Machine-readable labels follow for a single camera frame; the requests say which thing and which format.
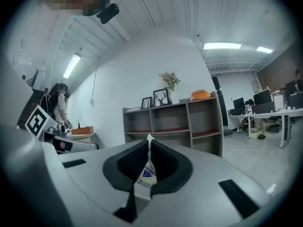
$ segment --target white desk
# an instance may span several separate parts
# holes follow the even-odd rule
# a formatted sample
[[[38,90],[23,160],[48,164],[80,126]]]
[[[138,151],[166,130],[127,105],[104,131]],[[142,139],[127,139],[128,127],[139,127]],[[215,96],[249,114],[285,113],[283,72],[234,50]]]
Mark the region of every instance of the white desk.
[[[243,115],[229,115],[230,118],[243,118],[246,117],[248,119],[248,138],[250,138],[250,121],[252,118],[255,119],[268,119],[269,117],[273,116],[282,116],[282,136],[281,136],[281,142],[280,142],[280,148],[283,147],[284,143],[284,132],[285,132],[285,119],[283,116],[288,116],[288,131],[287,131],[287,140],[290,138],[290,117],[297,117],[297,116],[303,116],[303,108],[299,109],[292,109],[292,110],[283,110],[279,112],[274,113],[260,113],[260,114],[243,114]]]
[[[91,142],[90,137],[93,136],[96,132],[92,132],[91,134],[72,134],[67,133],[66,137],[72,140],[78,140],[78,141],[83,141],[83,142]]]

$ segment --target ceiling light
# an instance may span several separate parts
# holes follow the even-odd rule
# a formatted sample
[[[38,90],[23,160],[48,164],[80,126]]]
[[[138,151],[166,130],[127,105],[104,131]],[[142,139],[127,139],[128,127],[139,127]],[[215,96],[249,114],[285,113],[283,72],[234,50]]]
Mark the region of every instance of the ceiling light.
[[[270,50],[270,49],[267,49],[267,48],[264,48],[264,47],[261,47],[261,46],[259,46],[257,51],[262,51],[262,52],[265,52],[265,53],[268,53],[268,54],[273,52],[273,50]]]
[[[79,54],[77,54],[77,53],[75,53],[72,56],[70,62],[67,65],[67,68],[66,68],[66,70],[64,72],[64,75],[63,75],[64,78],[68,78],[70,76],[72,70],[75,68],[75,66],[77,65],[77,63],[78,63],[78,61],[80,59],[81,59],[81,56]]]
[[[205,43],[203,50],[210,49],[240,49],[242,44],[235,43]]]

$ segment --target white ceiling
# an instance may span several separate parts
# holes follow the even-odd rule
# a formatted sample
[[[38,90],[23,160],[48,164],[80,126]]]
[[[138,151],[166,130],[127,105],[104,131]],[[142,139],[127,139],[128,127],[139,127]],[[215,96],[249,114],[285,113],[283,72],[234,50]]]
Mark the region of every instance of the white ceiling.
[[[201,53],[211,74],[258,71],[280,55],[296,33],[285,9],[275,0],[111,0],[120,13],[102,25],[96,16],[59,15],[48,8],[35,11],[31,49],[22,53],[24,61],[46,65],[49,83],[61,81],[75,52],[82,55],[69,85],[92,72],[96,62],[111,46],[127,42],[153,26],[170,21],[181,24]],[[202,50],[205,42],[231,42],[239,50]],[[259,46],[273,49],[266,54]]]

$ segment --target picture frame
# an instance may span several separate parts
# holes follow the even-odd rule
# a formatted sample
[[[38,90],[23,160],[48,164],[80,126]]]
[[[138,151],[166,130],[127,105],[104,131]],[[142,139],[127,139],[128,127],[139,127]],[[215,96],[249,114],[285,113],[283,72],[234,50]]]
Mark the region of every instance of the picture frame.
[[[152,107],[152,97],[142,98],[141,109],[151,108]]]
[[[153,101],[155,107],[169,105],[169,94],[167,88],[154,91]]]

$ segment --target orange box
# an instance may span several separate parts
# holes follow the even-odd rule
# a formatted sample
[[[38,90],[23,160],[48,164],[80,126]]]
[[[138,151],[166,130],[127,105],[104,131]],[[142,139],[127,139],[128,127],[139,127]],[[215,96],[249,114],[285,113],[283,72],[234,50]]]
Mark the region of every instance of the orange box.
[[[71,134],[91,134],[94,132],[94,126],[71,130]]]

